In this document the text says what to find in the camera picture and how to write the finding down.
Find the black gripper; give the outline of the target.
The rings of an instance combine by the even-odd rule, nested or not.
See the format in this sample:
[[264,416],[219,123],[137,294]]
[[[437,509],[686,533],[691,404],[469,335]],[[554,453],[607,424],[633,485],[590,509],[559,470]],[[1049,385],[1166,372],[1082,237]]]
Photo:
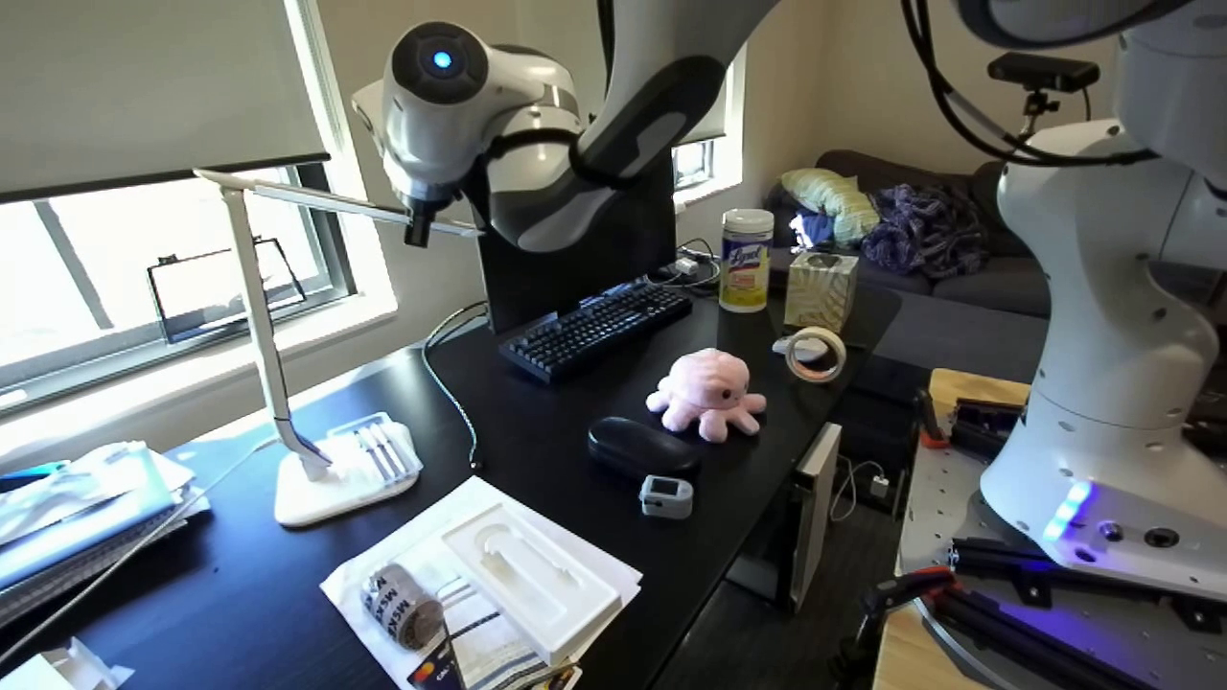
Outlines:
[[430,244],[430,226],[449,203],[452,203],[452,194],[437,192],[437,188],[430,188],[421,194],[408,194],[407,201],[408,221],[407,221],[403,240],[425,249]]

